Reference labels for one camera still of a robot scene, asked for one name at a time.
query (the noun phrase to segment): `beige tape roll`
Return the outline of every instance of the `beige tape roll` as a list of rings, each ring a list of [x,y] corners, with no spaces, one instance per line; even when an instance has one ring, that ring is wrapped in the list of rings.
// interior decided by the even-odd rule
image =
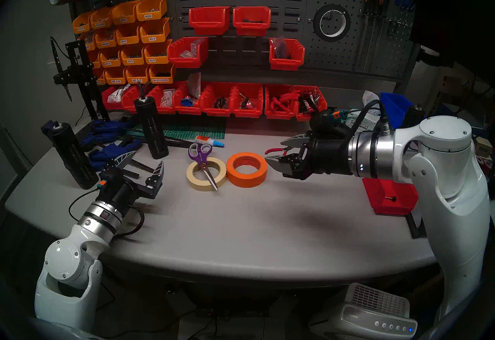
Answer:
[[[207,165],[218,170],[218,175],[217,177],[215,177],[214,180],[217,186],[220,187],[227,178],[227,166],[223,161],[217,159],[216,157],[208,157]],[[191,185],[191,187],[198,191],[213,191],[213,187],[208,180],[199,180],[196,178],[195,174],[200,169],[200,165],[195,161],[188,166],[186,177],[189,181],[189,184]]]

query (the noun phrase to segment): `masking tape roll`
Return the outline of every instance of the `masking tape roll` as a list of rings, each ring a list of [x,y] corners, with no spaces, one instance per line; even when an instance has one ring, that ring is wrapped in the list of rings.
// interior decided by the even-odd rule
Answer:
[[[207,166],[218,170],[218,175],[214,180],[217,186],[220,187],[227,178],[227,167],[225,166],[225,163],[216,157],[208,157]],[[186,177],[187,180],[189,180],[189,184],[198,191],[213,191],[213,187],[208,180],[199,180],[196,178],[195,174],[200,169],[200,165],[195,161],[188,166]]]
[[[258,170],[253,174],[241,174],[236,168],[241,165],[250,165]],[[227,177],[229,181],[242,188],[251,188],[260,185],[266,178],[266,160],[252,152],[240,152],[227,160]]]

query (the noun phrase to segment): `blue storage bin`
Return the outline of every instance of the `blue storage bin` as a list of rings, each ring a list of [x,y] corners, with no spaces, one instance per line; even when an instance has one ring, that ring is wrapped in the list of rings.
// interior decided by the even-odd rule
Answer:
[[[382,92],[381,101],[389,117],[390,126],[394,129],[400,128],[412,103],[402,95],[388,92]]]

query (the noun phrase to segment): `gray table top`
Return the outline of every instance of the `gray table top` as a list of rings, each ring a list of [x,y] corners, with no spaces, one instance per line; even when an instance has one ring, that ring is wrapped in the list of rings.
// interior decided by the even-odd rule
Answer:
[[[250,135],[253,128],[257,135]],[[211,156],[224,162],[238,152],[260,155],[291,135],[228,128],[225,148]],[[144,145],[135,159],[155,167]],[[268,167],[263,184],[250,189],[226,181],[218,192],[192,189],[191,163],[183,148],[164,158],[163,186],[155,200],[139,199],[144,226],[112,244],[108,256],[165,272],[291,283],[327,283],[392,274],[435,262],[426,239],[412,239],[405,218],[377,216],[362,180],[344,175],[288,179]],[[144,184],[147,173],[135,180]],[[74,221],[69,204],[85,191],[52,148],[14,190],[6,208],[56,237],[67,237]],[[79,200],[79,217],[95,199]],[[131,210],[120,231],[139,221]]]

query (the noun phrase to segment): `glue tube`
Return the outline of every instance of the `glue tube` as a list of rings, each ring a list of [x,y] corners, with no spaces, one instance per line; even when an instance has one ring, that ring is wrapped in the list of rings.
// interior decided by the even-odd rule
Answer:
[[[201,136],[201,135],[196,136],[195,141],[196,141],[196,143],[209,144],[209,145],[212,145],[214,147],[224,147],[225,146],[225,144],[221,143],[220,141],[216,141],[216,140],[213,140],[212,138],[207,138],[206,136]]]

